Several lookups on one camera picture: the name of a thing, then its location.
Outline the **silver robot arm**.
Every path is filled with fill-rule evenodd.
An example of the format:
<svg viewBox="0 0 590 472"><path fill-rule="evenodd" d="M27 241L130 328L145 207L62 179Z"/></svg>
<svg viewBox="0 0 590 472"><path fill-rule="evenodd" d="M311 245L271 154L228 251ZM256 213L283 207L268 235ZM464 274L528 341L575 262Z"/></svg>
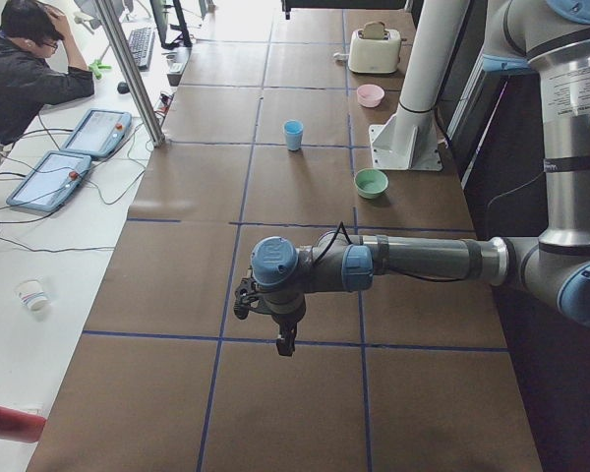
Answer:
<svg viewBox="0 0 590 472"><path fill-rule="evenodd" d="M253 312L272 318L279 354L294 352L307 294L363 291L389 272L509 285L590 327L590 1L491 1L482 54L487 72L539 76L535 133L544 145L546 224L529 208L521 225L532 236L506 229L495 210L508 189L486 165L469 162L465 194L476 240L349 235L343 227L299 248L265 238L252 251L233 310L239 319Z"/></svg>

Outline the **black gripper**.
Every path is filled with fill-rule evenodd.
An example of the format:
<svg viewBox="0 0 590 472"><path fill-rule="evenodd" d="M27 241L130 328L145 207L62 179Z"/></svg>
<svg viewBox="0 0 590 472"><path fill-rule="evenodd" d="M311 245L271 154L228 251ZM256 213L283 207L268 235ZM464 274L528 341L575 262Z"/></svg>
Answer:
<svg viewBox="0 0 590 472"><path fill-rule="evenodd" d="M280 326L280 335L276 338L276 349L279 356L291 357L295 351L295 338L297 326L306 314L306 302L304 300L296 308L291 308L285 313L274 313L271 317Z"/></svg>

